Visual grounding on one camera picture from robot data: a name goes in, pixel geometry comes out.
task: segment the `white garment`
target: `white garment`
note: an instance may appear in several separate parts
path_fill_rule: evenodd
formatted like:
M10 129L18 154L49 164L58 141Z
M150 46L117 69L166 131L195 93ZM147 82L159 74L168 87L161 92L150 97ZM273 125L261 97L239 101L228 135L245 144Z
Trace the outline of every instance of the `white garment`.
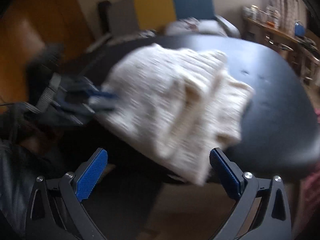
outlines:
M219 51L137 49L111 70L102 90L120 98L98 121L140 153L203 185L209 153L240 140L240 119L253 89L236 81Z

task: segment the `gray panel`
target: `gray panel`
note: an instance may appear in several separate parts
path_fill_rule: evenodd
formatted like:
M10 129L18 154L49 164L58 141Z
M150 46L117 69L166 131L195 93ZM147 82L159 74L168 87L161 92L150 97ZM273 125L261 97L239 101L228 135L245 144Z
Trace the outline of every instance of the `gray panel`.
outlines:
M111 4L108 10L111 34L121 36L139 31L133 0L121 0Z

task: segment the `orange object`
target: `orange object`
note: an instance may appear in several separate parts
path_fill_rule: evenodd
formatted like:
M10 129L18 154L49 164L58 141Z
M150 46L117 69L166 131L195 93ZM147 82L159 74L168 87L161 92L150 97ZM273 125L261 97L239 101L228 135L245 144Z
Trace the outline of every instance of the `orange object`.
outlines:
M269 26L271 26L271 27L275 27L275 24L272 23L272 22L267 22L267 24L268 24Z

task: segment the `blue object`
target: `blue object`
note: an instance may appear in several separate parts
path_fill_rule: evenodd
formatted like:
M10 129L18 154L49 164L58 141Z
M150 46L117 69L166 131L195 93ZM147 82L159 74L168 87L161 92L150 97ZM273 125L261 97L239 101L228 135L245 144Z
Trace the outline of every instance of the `blue object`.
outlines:
M294 28L294 35L297 37L303 37L306 31L300 21L296 21L295 28Z
M215 20L212 0L173 0L177 19Z
M80 202L89 197L107 163L107 152L99 148L87 162L76 170L73 188Z
M228 197L238 201L241 197L241 182L233 173L229 165L222 158L218 150L212 149L210 152L210 165L217 174Z

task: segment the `blue gripper pad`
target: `blue gripper pad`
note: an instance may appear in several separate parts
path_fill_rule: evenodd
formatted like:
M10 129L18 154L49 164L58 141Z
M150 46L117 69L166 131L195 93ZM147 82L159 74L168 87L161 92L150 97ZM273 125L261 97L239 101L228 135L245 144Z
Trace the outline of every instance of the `blue gripper pad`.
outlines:
M79 201L87 199L100 178L108 162L108 154L98 148L90 159L75 171L73 190Z
M229 161L219 148L211 150L209 160L228 197L238 201L242 194L241 181L239 180L239 176L236 176L230 167L232 162Z

